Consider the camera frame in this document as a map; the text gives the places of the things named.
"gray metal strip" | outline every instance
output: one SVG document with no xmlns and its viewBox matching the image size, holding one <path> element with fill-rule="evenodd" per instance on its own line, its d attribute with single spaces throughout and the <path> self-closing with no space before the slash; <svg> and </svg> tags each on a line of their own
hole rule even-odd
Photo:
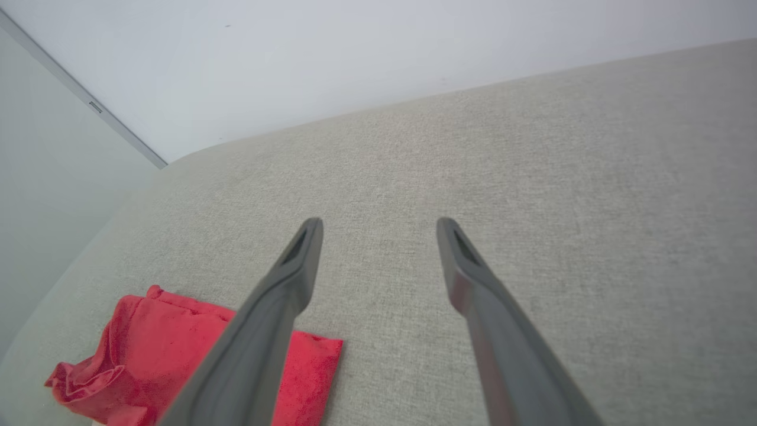
<svg viewBox="0 0 757 426">
<path fill-rule="evenodd" d="M 94 96 L 82 87 L 71 75 L 69 75 L 58 63 L 50 57 L 39 45 L 29 37 L 2 9 L 0 9 L 0 28 L 8 32 L 18 44 L 23 46 L 43 67 L 47 68 L 61 83 L 64 84 L 77 98 L 81 99 L 89 109 L 95 112 L 116 133 L 126 139 L 137 151 L 141 152 L 157 168 L 168 165 L 158 154 L 139 139 L 128 127 L 124 126 L 118 118 L 111 114 Z"/>
</svg>

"cloth fold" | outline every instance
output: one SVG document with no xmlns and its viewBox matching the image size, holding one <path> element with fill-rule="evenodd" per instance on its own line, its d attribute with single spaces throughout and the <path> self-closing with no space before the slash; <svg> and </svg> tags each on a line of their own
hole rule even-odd
<svg viewBox="0 0 757 426">
<path fill-rule="evenodd" d="M 60 362 L 45 386 L 72 412 L 108 426 L 152 426 L 231 321 L 234 311 L 152 286 L 124 296 L 95 354 Z M 317 426 L 342 340 L 294 331 L 273 423 Z"/>
</svg>

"folded red fabric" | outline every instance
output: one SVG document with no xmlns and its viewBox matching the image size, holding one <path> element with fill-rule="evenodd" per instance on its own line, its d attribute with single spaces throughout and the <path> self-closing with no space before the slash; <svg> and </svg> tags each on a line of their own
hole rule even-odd
<svg viewBox="0 0 757 426">
<path fill-rule="evenodd" d="M 124 296 L 94 356 L 60 362 L 45 386 L 72 412 L 109 426 L 152 426 L 213 346 L 234 311 L 152 286 Z M 342 340 L 295 331 L 276 400 L 276 426 L 317 426 Z"/>
</svg>

